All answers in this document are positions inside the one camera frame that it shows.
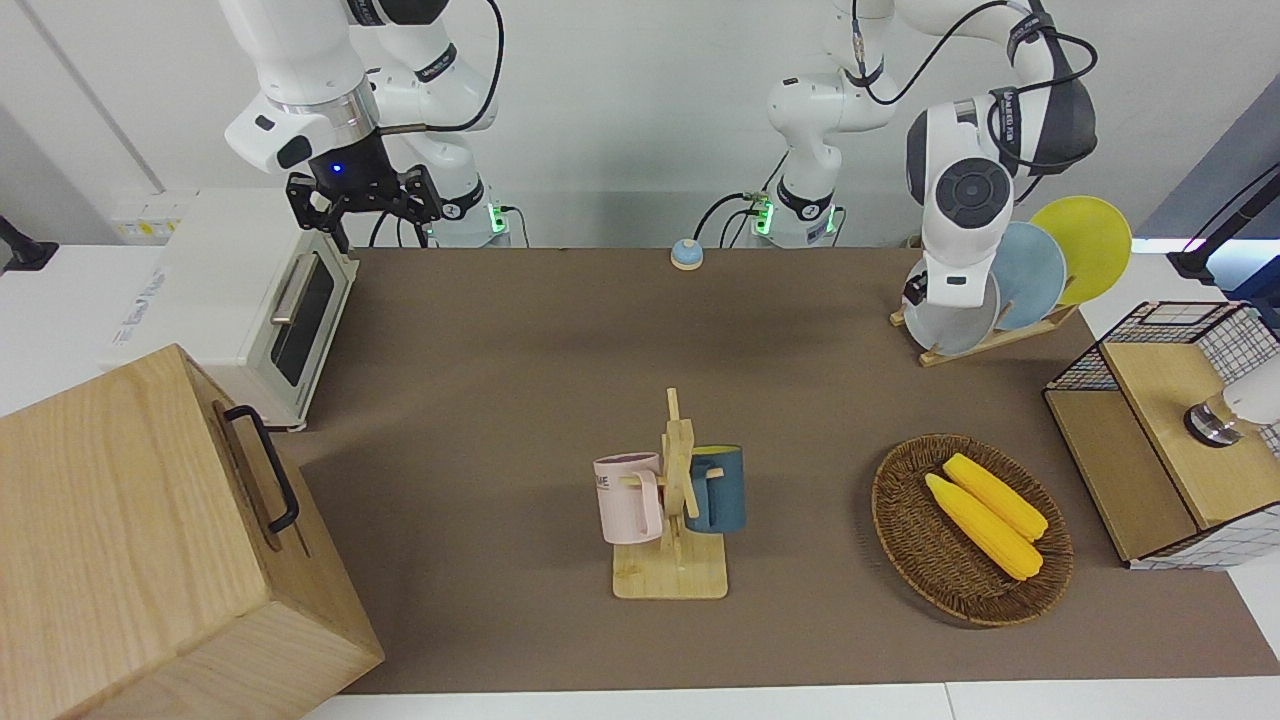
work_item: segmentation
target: brown table surface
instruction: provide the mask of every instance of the brown table surface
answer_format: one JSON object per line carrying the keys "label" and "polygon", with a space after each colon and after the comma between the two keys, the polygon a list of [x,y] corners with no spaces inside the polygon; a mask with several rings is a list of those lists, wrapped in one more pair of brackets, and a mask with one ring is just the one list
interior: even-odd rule
{"label": "brown table surface", "polygon": [[[1041,388],[1060,331],[923,369],[890,327],[918,251],[362,251],[303,473],[387,662],[348,692],[561,691],[1277,674],[1230,578],[1121,568]],[[591,460],[658,450],[664,388],[745,448],[749,525],[722,601],[621,601]],[[869,487],[957,432],[1053,493],[1062,602],[959,628],[896,575]]]}

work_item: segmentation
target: wicker basket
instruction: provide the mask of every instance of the wicker basket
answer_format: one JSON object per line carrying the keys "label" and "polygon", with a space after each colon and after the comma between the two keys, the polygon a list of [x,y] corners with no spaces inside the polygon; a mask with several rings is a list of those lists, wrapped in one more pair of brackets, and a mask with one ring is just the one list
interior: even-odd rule
{"label": "wicker basket", "polygon": [[[1036,541],[1041,571],[1024,582],[1006,575],[938,507],[925,473],[963,452],[1009,483],[1048,519]],[[1021,465],[989,445],[956,434],[923,436],[895,447],[872,483],[872,520],[902,579],[948,615],[997,628],[1039,618],[1066,591],[1074,564],[1071,538],[1053,498]]]}

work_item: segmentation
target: yellow corn cob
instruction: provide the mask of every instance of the yellow corn cob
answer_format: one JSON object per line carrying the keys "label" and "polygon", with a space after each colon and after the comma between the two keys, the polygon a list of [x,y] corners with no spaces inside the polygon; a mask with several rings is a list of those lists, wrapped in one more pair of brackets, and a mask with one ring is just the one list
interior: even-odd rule
{"label": "yellow corn cob", "polygon": [[1009,573],[1010,578],[1025,580],[1039,573],[1041,565],[1044,564],[1039,551],[986,505],[978,502],[963,487],[948,483],[933,473],[924,475],[924,482],[928,483],[933,500],[942,511],[955,520],[964,534],[987,553],[987,557]]}
{"label": "yellow corn cob", "polygon": [[947,471],[955,484],[980,500],[1001,520],[1009,523],[1010,528],[1018,530],[1018,534],[1032,542],[1044,537],[1048,520],[1041,515],[1041,511],[1032,507],[1032,503],[1023,500],[1023,496],[1018,495],[1014,488],[966,455],[956,452],[951,460],[942,464],[942,469]]}

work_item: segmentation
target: dark blue mug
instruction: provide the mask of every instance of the dark blue mug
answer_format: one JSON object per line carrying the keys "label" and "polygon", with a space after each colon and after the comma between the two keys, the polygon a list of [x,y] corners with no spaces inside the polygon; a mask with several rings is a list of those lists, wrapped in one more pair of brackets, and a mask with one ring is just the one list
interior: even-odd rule
{"label": "dark blue mug", "polygon": [[686,510],[685,527],[695,533],[733,533],[746,527],[746,480],[742,448],[704,445],[694,448],[689,469],[698,498],[698,518]]}

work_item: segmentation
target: wooden cabinet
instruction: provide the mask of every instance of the wooden cabinet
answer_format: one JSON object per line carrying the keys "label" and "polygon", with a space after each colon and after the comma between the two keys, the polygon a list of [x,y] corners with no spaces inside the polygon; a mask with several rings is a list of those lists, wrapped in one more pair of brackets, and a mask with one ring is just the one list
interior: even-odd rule
{"label": "wooden cabinet", "polygon": [[0,717],[296,719],[381,661],[298,469],[228,409],[170,346],[0,418]]}

